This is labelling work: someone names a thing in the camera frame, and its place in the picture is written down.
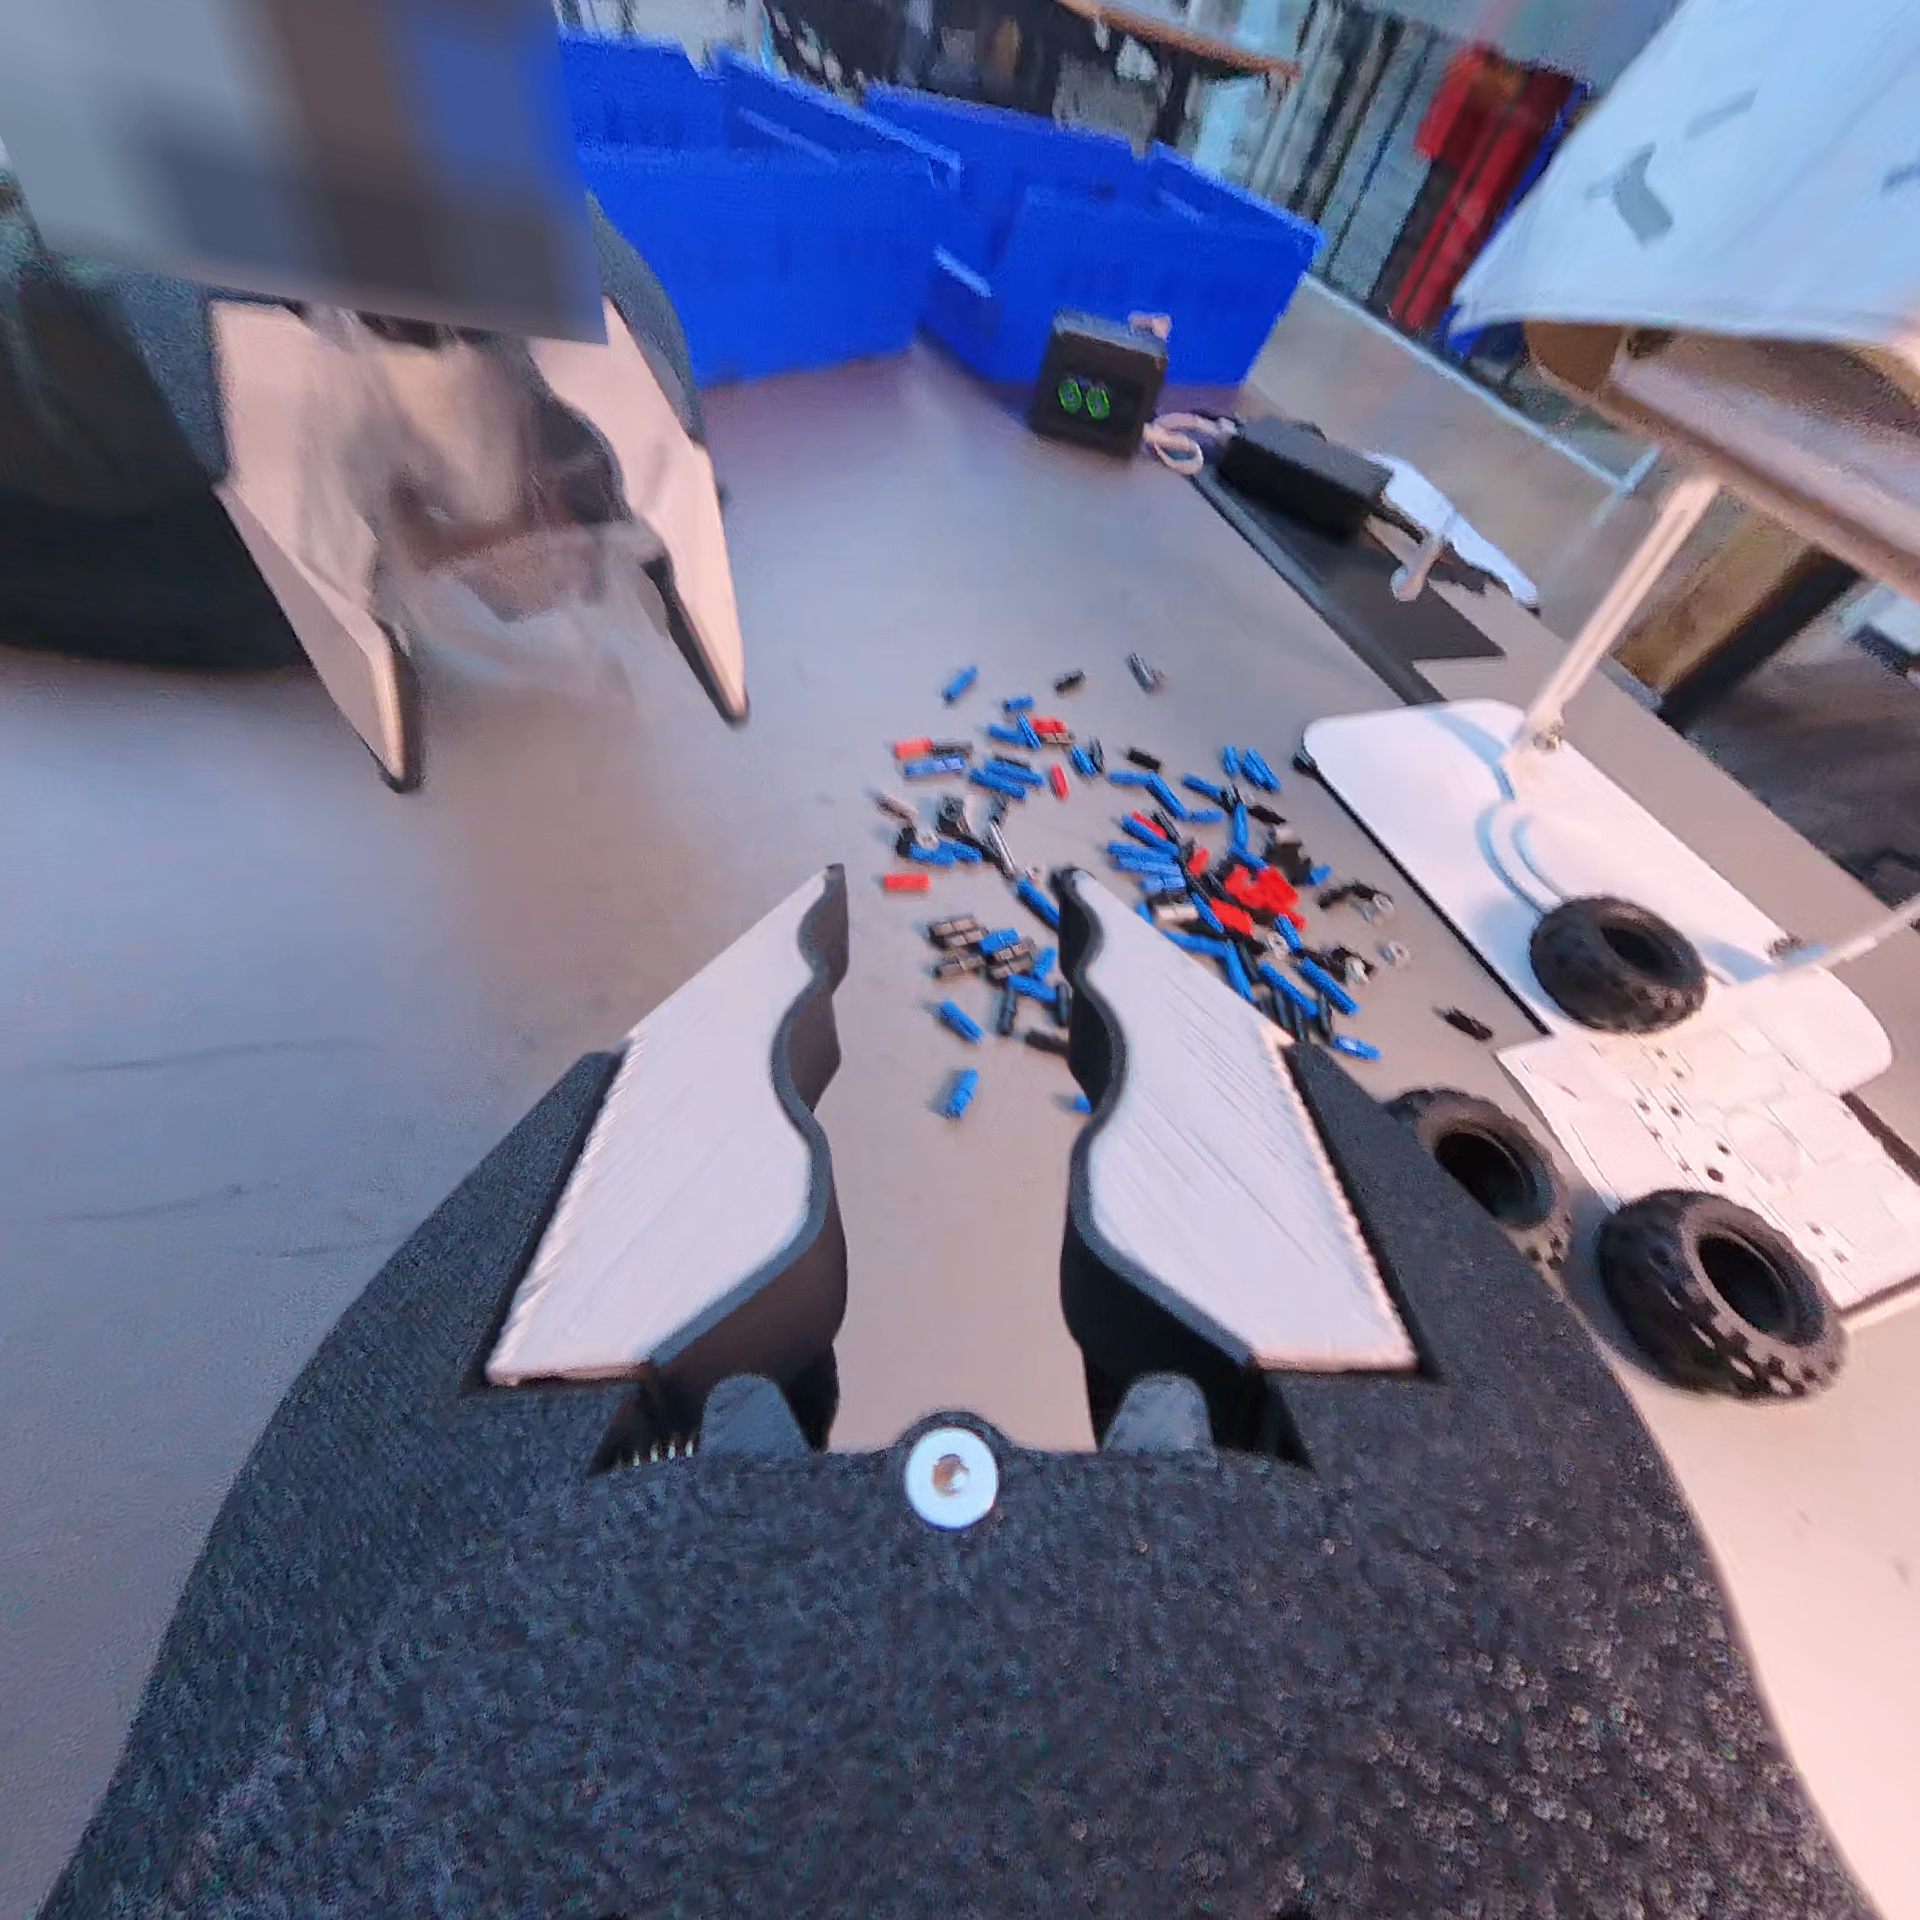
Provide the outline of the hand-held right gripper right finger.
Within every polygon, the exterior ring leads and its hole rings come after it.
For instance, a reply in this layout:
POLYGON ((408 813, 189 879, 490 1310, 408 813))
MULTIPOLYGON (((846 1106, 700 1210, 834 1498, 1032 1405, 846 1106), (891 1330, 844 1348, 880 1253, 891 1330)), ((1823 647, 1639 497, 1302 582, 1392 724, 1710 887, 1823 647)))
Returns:
POLYGON ((1058 870, 1072 999, 1063 1319, 1103 1398, 1236 1411, 1271 1377, 1414 1377, 1419 1347, 1288 1042, 1090 870, 1058 870))

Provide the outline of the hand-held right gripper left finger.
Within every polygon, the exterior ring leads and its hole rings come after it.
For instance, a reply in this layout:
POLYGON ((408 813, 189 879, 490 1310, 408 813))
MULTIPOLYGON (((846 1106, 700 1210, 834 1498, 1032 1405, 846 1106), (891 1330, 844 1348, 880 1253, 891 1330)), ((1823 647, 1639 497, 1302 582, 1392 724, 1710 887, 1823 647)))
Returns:
POLYGON ((733 1377, 836 1411, 847 1238, 818 1103, 847 877, 823 869, 629 1031, 487 1357, 494 1388, 733 1377))

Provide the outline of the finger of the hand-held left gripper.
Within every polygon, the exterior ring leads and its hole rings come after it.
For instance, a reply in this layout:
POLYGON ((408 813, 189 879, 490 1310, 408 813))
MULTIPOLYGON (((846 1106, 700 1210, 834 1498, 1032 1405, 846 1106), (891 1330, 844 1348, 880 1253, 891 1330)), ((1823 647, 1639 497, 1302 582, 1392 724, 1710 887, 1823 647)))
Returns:
POLYGON ((212 301, 227 474, 215 486, 335 714, 382 781, 423 780, 419 676, 382 598, 376 363, 341 309, 212 301))
POLYGON ((544 387, 583 419, 604 443, 613 467, 615 502, 638 537, 638 565, 662 613, 662 631, 676 645, 709 703, 733 727, 750 719, 746 639, 736 605, 722 490, 710 453, 690 449, 679 421, 664 415, 664 446, 638 421, 604 398, 597 378, 607 372, 607 310, 598 342, 532 342, 544 387))

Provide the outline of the clear plastic bag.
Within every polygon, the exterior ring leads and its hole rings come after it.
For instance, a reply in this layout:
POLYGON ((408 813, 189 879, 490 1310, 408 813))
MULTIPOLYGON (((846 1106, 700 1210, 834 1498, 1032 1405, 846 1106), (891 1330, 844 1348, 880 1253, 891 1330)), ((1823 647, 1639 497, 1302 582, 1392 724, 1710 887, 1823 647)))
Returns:
POLYGON ((351 316, 368 375, 366 513, 384 605, 501 681, 623 687, 688 649, 671 559, 607 435, 512 337, 351 316))

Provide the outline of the large pile of toy pins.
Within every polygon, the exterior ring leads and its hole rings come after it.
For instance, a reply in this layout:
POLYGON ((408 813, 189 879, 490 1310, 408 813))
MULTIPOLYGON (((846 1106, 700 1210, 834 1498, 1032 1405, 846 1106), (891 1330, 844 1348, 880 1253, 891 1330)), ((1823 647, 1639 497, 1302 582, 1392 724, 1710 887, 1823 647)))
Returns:
POLYGON ((966 1046, 1022 1042, 1048 1058, 1068 1054, 1075 985, 1061 948, 1063 889, 1008 837, 1019 810, 1051 798, 1094 806, 1092 853, 1117 882, 1119 905, 1286 1042, 1378 1066, 1380 1046, 1356 1028, 1357 990, 1405 953, 1397 945, 1378 956, 1316 945, 1309 910, 1356 902, 1373 919, 1392 899, 1363 879, 1323 889, 1332 869, 1274 810, 1278 770, 1258 750, 1223 748, 1216 775, 1170 769, 1135 746, 1109 753, 1066 714, 1086 686, 1088 675, 1072 669, 1040 698, 999 698, 968 733, 948 724, 886 750, 891 781, 869 791, 891 844, 880 891, 928 902, 938 876, 972 873, 997 877, 1006 897, 990 914, 928 913, 920 922, 935 1023, 966 1046))

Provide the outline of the grey desk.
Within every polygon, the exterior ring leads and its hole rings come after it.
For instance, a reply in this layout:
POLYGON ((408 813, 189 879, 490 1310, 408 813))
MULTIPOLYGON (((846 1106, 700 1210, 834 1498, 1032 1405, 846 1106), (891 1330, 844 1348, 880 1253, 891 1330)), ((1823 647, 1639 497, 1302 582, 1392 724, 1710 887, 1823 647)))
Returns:
POLYGON ((394 795, 306 673, 4 655, 4 1915, 102 1793, 194 1549, 382 1257, 562 1068, 847 863, 840 1442, 935 1402, 1078 1444, 1051 1260, 1072 1118, 909 1005, 864 798, 894 737, 1083 666, 1173 770, 1389 693, 1200 498, 1031 438, 939 355, 710 395, 751 723, 648 651, 610 708, 429 676, 394 795))

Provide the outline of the white desk lamp stand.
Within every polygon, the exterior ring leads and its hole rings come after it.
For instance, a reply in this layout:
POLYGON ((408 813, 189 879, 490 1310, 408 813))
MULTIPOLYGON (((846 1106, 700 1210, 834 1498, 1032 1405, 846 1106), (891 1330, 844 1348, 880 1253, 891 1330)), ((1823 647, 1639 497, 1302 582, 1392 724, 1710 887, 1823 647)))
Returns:
POLYGON ((1682 4, 1606 90, 1456 289, 1522 322, 1549 381, 1675 465, 1634 556, 1525 708, 1323 718, 1316 775, 1547 1028, 1543 919, 1620 897, 1682 934, 1707 1013, 1771 1027, 1830 1093, 1893 1063, 1839 970, 1915 924, 1773 925, 1565 743, 1574 695, 1680 546, 1736 493, 1872 586, 1915 598, 1915 4, 1682 4))

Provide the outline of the black desk mat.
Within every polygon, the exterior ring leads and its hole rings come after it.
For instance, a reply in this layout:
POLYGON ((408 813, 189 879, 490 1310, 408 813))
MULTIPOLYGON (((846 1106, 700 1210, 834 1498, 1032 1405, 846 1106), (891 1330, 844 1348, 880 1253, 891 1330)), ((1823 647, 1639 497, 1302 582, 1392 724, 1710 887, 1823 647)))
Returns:
POLYGON ((1442 700, 1427 666, 1503 658, 1494 639, 1434 590, 1402 603, 1389 590, 1397 563, 1372 534, 1323 534, 1235 492, 1212 467, 1191 483, 1402 703, 1442 700))

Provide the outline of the black toy tyre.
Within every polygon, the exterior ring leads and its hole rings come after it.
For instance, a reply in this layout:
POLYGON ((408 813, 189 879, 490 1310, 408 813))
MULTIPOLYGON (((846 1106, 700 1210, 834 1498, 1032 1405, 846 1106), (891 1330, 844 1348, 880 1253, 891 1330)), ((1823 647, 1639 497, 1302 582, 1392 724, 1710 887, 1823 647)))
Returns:
POLYGON ((1799 1402, 1846 1357, 1813 1265, 1715 1190, 1653 1190, 1605 1218, 1598 1279, 1653 1371, 1685 1389, 1799 1402))
POLYGON ((1616 897, 1568 899, 1546 913, 1526 938, 1526 963, 1563 1017, 1600 1033, 1664 1033, 1691 1020, 1710 990, 1691 940, 1616 897))
POLYGON ((1568 1181, 1547 1147, 1494 1101, 1454 1087, 1413 1087, 1384 1103, 1450 1180, 1494 1221, 1546 1278, 1568 1260, 1568 1181))

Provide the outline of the black charger with green display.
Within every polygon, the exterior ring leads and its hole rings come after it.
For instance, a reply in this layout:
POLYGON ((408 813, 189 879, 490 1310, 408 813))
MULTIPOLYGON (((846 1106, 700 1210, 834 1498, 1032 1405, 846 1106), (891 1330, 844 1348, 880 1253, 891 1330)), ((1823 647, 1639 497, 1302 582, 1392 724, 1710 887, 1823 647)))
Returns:
POLYGON ((1158 411, 1168 331, 1164 316, 1053 316, 1027 404, 1027 430, 1117 461, 1134 460, 1158 411))

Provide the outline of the white sticker sheet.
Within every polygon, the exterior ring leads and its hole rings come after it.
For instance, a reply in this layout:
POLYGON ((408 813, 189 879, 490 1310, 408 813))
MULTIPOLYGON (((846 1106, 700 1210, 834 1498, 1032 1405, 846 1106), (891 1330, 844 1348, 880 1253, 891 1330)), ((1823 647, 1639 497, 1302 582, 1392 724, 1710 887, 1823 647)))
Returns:
POLYGON ((1606 1210, 1655 1190, 1726 1198, 1787 1236, 1845 1314, 1915 1295, 1915 1175, 1763 1027, 1578 1028, 1498 1058, 1606 1210))

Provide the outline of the black power adapter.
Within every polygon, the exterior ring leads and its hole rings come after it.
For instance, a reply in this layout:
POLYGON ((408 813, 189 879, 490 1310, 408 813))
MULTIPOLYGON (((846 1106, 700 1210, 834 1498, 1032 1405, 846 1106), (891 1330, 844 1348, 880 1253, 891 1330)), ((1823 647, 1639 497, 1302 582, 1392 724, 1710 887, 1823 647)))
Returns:
POLYGON ((1334 541, 1357 537, 1392 479, 1378 460, 1280 415, 1236 423, 1212 467, 1236 497, 1334 541))

